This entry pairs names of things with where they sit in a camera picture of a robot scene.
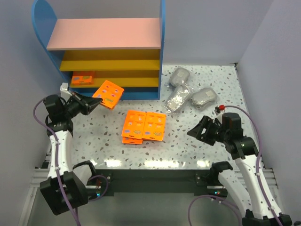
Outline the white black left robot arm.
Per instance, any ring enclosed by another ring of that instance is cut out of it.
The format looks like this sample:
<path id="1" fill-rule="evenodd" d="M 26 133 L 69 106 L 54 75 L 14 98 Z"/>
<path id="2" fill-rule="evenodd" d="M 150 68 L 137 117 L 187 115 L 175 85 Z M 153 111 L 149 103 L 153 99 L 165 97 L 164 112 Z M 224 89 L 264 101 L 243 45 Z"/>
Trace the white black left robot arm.
<path id="1" fill-rule="evenodd" d="M 89 201 L 86 185 L 96 170 L 91 161 L 71 163 L 72 119 L 78 114 L 89 115 L 101 102 L 102 98 L 76 92 L 71 92 L 68 100 L 57 94 L 43 99 L 48 112 L 44 126 L 51 142 L 51 165 L 47 179 L 40 183 L 40 191 L 55 215 Z"/>

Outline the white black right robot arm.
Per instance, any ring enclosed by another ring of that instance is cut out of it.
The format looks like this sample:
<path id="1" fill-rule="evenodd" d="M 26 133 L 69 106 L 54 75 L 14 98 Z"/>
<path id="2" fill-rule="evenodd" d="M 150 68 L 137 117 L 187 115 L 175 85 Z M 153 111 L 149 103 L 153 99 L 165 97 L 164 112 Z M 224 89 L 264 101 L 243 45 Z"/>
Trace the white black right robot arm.
<path id="1" fill-rule="evenodd" d="M 215 119 L 203 116 L 187 135 L 209 145 L 216 142 L 224 144 L 238 166 L 244 184 L 236 178 L 227 161 L 212 164 L 209 177 L 226 187 L 240 211 L 242 225 L 292 225 L 290 216 L 282 212 L 270 192 L 262 167 L 257 162 L 259 153 L 256 144 L 251 137 L 244 135 L 237 113 L 220 112 Z"/>

